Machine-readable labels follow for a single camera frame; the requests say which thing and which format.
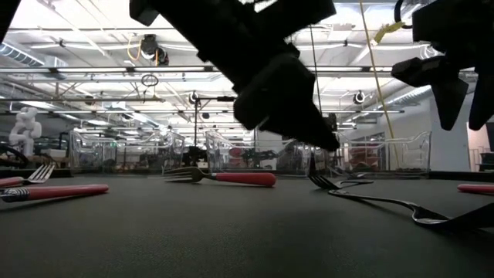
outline red handle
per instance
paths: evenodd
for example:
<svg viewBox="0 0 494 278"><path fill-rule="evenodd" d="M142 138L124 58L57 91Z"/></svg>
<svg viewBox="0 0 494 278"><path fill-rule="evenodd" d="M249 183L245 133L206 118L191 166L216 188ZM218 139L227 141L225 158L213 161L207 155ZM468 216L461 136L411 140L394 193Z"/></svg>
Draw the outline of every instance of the red handle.
<svg viewBox="0 0 494 278"><path fill-rule="evenodd" d="M494 193L494 185L458 185L461 192Z"/></svg>
<svg viewBox="0 0 494 278"><path fill-rule="evenodd" d="M40 200L45 198L59 198L74 195L93 195L104 193L108 185L68 185L68 186L39 186L29 187L27 200Z"/></svg>
<svg viewBox="0 0 494 278"><path fill-rule="evenodd" d="M248 185L273 186L276 183L275 175L271 173L221 173L213 174L217 181L237 182Z"/></svg>
<svg viewBox="0 0 494 278"><path fill-rule="evenodd" d="M0 188L22 185L23 182L23 177L2 178L0 179Z"/></svg>

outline yellow cable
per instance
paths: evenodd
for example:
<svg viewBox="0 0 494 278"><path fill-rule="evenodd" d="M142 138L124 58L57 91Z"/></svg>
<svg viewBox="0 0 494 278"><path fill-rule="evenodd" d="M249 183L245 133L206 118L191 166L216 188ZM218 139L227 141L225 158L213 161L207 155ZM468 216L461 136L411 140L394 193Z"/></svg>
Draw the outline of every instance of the yellow cable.
<svg viewBox="0 0 494 278"><path fill-rule="evenodd" d="M391 25L386 24L382 26L379 29L379 31L377 31L377 34L374 36L374 41L377 44L381 43L381 40L384 38L384 35L398 31L403 25L404 22L397 22Z"/></svg>
<svg viewBox="0 0 494 278"><path fill-rule="evenodd" d="M140 57L140 45L142 44L142 39L139 40L139 49L138 49L138 52L137 52L137 57L134 57L132 56L132 54L130 54L130 42L132 42L132 38L134 36L131 36L129 38L129 42L127 44L127 55L129 56L130 59L134 60L134 61L137 61L139 60L139 57Z"/></svg>
<svg viewBox="0 0 494 278"><path fill-rule="evenodd" d="M394 139L393 126L389 119L389 114L387 113L386 103L384 102L383 93L381 91L381 85L379 85L379 77L377 77L376 62L374 60L374 53L371 47L371 38L369 36L369 29L367 28L367 22L365 21L363 0L359 0L359 4L360 4L360 14L362 15L362 22L364 23L365 37L367 38L367 47L369 48L370 62L372 63L372 68L374 70L374 78L376 80L377 92L379 93L379 100L381 101L381 105L383 106L384 116L386 116L387 127L389 128L389 134L391 135L391 139ZM396 163L398 167L400 167L400 161L398 160L396 144L393 144L393 146L394 146L394 154L396 155Z"/></svg>

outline white humanoid robot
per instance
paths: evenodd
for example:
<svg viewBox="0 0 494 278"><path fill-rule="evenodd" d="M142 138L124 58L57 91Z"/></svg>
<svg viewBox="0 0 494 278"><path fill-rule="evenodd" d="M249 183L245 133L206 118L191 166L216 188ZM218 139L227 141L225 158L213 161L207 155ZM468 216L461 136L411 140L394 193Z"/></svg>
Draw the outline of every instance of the white humanoid robot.
<svg viewBox="0 0 494 278"><path fill-rule="evenodd" d="M22 153L26 157L32 156L34 139L40 138L42 133L41 124L35 119L37 113L38 110L34 107L23 107L21 113L15 116L17 122L8 136L10 145L17 146L19 142L23 143Z"/></svg>

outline table surface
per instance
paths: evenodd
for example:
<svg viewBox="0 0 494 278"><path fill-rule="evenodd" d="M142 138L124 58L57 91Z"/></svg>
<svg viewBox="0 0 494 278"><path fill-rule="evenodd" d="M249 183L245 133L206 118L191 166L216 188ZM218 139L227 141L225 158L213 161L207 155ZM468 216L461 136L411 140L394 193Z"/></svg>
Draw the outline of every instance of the table surface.
<svg viewBox="0 0 494 278"><path fill-rule="evenodd" d="M333 197L306 180L254 188L204 180L79 177L104 195L1 203L2 277L493 277L494 232L439 232L406 208ZM457 216L494 197L457 181L376 181L349 192Z"/></svg>

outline transparent plastic bin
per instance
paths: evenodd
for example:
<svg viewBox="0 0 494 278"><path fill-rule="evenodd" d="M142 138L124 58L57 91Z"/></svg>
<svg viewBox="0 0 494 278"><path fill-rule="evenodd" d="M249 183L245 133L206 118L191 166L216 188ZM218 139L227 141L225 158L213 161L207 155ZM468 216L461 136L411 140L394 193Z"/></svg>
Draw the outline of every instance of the transparent plastic bin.
<svg viewBox="0 0 494 278"><path fill-rule="evenodd" d="M430 171L431 132L380 141L352 141L338 134L335 152L313 149L316 173L329 176L352 173L422 175Z"/></svg>
<svg viewBox="0 0 494 278"><path fill-rule="evenodd" d="M205 136L211 173L270 172L294 178L309 173L310 147L302 142L229 141L214 131Z"/></svg>
<svg viewBox="0 0 494 278"><path fill-rule="evenodd" d="M73 173L159 175L181 166L184 137L168 132L142 141L117 141L70 133L70 168Z"/></svg>

